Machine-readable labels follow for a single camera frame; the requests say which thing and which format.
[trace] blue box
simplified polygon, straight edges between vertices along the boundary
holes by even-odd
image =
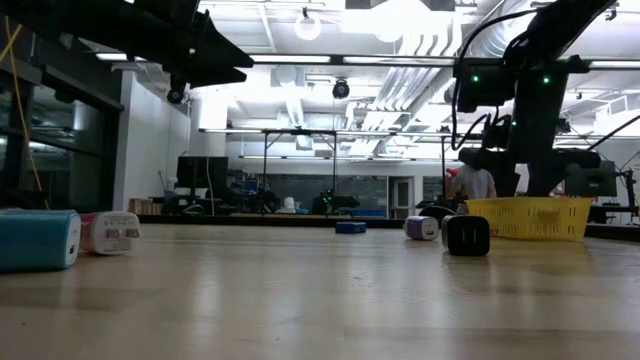
[[[336,224],[336,234],[362,234],[366,232],[366,223],[342,222]]]

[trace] ceiling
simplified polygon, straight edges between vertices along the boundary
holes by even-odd
[[[522,9],[530,8],[530,2],[506,0],[507,4],[517,3]],[[201,10],[209,10],[217,29],[235,45],[252,54],[402,54],[403,44],[407,45],[405,42],[408,43],[410,40],[405,37],[385,42],[381,40],[384,36],[380,34],[345,32],[345,28],[349,27],[347,20],[350,19],[347,15],[353,10],[344,9],[344,0],[313,1],[308,4],[310,17],[320,19],[321,27],[317,38],[304,40],[296,34],[296,21],[302,14],[303,3],[305,1],[288,1],[284,4],[278,1],[251,1],[243,4],[241,1],[203,0]],[[482,21],[499,1],[477,0],[476,3],[477,7],[460,8],[456,11],[455,21],[459,24],[462,36]],[[640,2],[637,0],[620,0],[617,18],[607,21],[605,15],[600,16],[573,44],[566,55],[579,54],[583,58],[638,58],[640,56],[640,36],[638,36],[640,35],[640,4],[638,3]],[[407,19],[411,18],[410,14],[402,15]],[[303,21],[302,29],[309,30],[312,27],[311,22],[311,20]],[[526,23],[519,24],[519,27],[523,26],[526,27]],[[385,22],[382,21],[379,27],[385,29]],[[447,37],[446,31],[443,33],[441,30],[444,29],[433,30],[436,39],[434,47],[439,46],[438,41],[443,36],[445,39]],[[435,50],[432,47],[423,55],[453,55],[458,49],[458,46],[454,46],[455,31],[451,30],[448,34],[447,49],[433,52]],[[274,119],[278,118],[279,113],[286,114],[290,110],[292,92],[278,84],[276,77],[273,76],[276,67],[260,65],[243,70],[248,75],[245,83],[217,87],[226,95],[228,118],[234,126],[268,127],[273,124]],[[137,64],[136,68],[139,69],[139,79],[149,88],[155,89],[159,94],[167,90],[167,76],[162,73],[159,66]],[[348,118],[346,112],[350,103],[375,103],[376,97],[382,95],[385,84],[388,84],[394,71],[389,67],[357,66],[304,65],[296,68],[298,73],[302,74],[303,81],[295,89],[294,97],[299,98],[303,113],[337,114],[345,119]],[[451,76],[450,74],[447,76],[444,72],[436,71],[436,73],[425,75],[424,83],[418,87],[421,96],[406,109],[401,109],[411,113],[409,116],[412,120],[411,124],[423,124],[421,127],[412,127],[412,131],[434,131],[449,121],[447,113],[450,113],[450,106],[443,103],[443,94],[450,85],[448,81]],[[410,84],[414,80],[417,81],[419,76],[418,70],[405,73],[401,84],[394,88],[398,89],[395,99],[398,100],[401,94],[409,92]],[[331,95],[333,84],[339,78],[346,79],[351,88],[350,96],[344,100],[334,100]],[[605,71],[572,75],[563,104],[563,115],[568,116],[576,127],[580,126],[581,132],[591,132],[594,131],[597,111],[609,107],[613,100],[629,94],[632,96],[639,91],[640,72]],[[193,95],[198,97],[199,91],[194,91]],[[469,123],[486,111],[493,111],[493,109],[480,109],[476,114],[462,114],[460,121],[468,127]],[[506,104],[501,113],[509,111],[510,104]],[[364,122],[365,117],[366,112],[360,114],[359,121]],[[328,119],[327,126],[333,126],[332,117],[329,116]],[[397,118],[397,122],[402,123],[402,126],[410,126],[411,124],[407,125],[406,121],[406,117]]]

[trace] person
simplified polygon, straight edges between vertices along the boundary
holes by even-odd
[[[451,193],[461,193],[469,200],[495,199],[496,184],[493,176],[485,169],[476,169],[467,164],[458,168],[456,176],[451,181]],[[458,206],[459,214],[468,214],[469,209],[466,204]]]

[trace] yellow cable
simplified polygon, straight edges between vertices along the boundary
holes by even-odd
[[[33,174],[36,177],[36,184],[38,186],[38,191],[42,192],[42,184],[40,183],[40,176],[38,175],[36,162],[33,159],[33,154],[31,153],[31,151],[29,151],[29,142],[30,142],[29,129],[27,127],[27,122],[24,118],[24,109],[22,108],[22,98],[20,96],[20,85],[18,84],[18,73],[16,72],[16,62],[15,62],[15,58],[13,57],[13,42],[15,41],[18,33],[20,33],[20,30],[22,30],[22,25],[18,25],[18,28],[16,29],[16,32],[13,35],[11,35],[11,28],[9,27],[9,17],[6,17],[4,25],[5,25],[5,29],[7,30],[7,39],[9,40],[7,47],[9,48],[9,59],[11,60],[11,71],[13,72],[13,85],[15,87],[16,99],[18,100],[16,102],[18,103],[18,112],[20,113],[20,121],[22,122],[22,131],[24,132],[24,144],[27,149],[27,154],[29,154],[29,161],[31,162],[31,167],[33,168]],[[4,56],[6,55],[5,52],[6,52],[6,49],[0,55],[0,61],[4,59]],[[44,205],[47,208],[47,210],[50,210],[48,200],[46,199],[44,200]]]

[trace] yellow plastic crate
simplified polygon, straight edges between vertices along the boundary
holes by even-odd
[[[514,239],[581,239],[591,199],[500,198],[467,201],[471,215],[489,221],[494,236]]]

